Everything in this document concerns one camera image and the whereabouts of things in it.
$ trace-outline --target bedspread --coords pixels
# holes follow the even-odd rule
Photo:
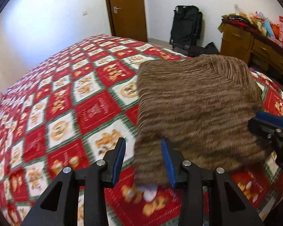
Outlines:
[[[51,56],[10,87],[0,104],[0,209],[9,223],[23,221],[63,167],[88,167],[124,137],[119,183],[105,189],[109,224],[176,224],[180,192],[167,186],[137,188],[132,162],[140,63],[184,58],[168,49],[102,34]],[[265,110],[283,115],[283,92],[265,75],[252,74],[263,91]],[[264,164],[232,174],[262,219],[283,197],[283,171],[274,160],[273,153]],[[81,190],[79,225],[83,197]],[[204,209],[207,214],[206,200]]]

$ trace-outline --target silver bolt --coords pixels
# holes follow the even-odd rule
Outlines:
[[[222,174],[222,173],[224,173],[225,171],[224,171],[224,169],[223,169],[222,167],[218,167],[218,168],[216,169],[216,172],[219,173],[219,174]]]
[[[70,173],[71,172],[71,167],[64,167],[63,172],[64,173]]]
[[[105,162],[104,160],[98,160],[98,161],[97,161],[97,165],[100,166],[100,167],[103,166],[103,165],[105,165],[105,163],[106,163],[106,162]]]
[[[192,162],[188,161],[188,160],[184,160],[182,162],[182,164],[185,166],[185,167],[189,167],[190,165],[192,165]]]

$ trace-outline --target white wall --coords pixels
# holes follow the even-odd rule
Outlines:
[[[235,4],[245,12],[262,12],[274,23],[278,23],[279,15],[283,16],[283,8],[277,0],[146,0],[145,4],[149,38],[169,41],[175,7],[195,5],[203,13],[203,32],[199,46],[206,46],[213,41],[218,49],[222,38],[217,29],[221,15],[235,12]]]
[[[101,33],[111,34],[105,0],[10,0],[0,14],[0,89],[49,56]]]

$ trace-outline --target folded clothes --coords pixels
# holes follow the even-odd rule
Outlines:
[[[201,55],[142,63],[135,184],[167,183],[160,145],[164,137],[203,168],[232,171],[263,161],[271,150],[247,128],[263,108],[261,93],[247,65],[237,58]]]

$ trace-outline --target wooden door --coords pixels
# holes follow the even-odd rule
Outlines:
[[[144,0],[110,0],[115,35],[148,42]]]

